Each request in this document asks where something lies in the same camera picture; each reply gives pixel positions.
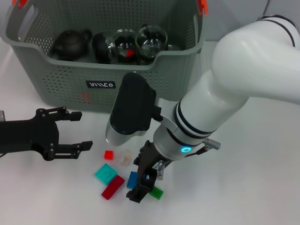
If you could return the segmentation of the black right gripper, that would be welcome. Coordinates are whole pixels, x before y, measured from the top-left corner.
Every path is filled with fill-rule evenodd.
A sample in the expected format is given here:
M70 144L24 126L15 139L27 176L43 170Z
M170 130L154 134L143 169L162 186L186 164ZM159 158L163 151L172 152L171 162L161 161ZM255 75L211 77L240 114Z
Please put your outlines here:
M137 185L128 191L126 198L133 202L140 203L141 200L154 189L158 171L153 167L160 161L168 162L168 159L158 152L153 142L147 140L133 161L133 164L138 166L138 181Z

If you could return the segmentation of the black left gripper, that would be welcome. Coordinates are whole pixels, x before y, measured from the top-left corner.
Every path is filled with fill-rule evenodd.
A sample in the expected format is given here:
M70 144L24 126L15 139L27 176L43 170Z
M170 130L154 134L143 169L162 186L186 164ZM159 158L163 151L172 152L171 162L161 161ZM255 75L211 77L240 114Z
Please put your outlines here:
M82 151L89 151L93 141L59 144L56 121L80 121L82 112L69 112L65 106L37 109L29 120L2 121L0 123L0 153L36 151L44 160L78 159Z

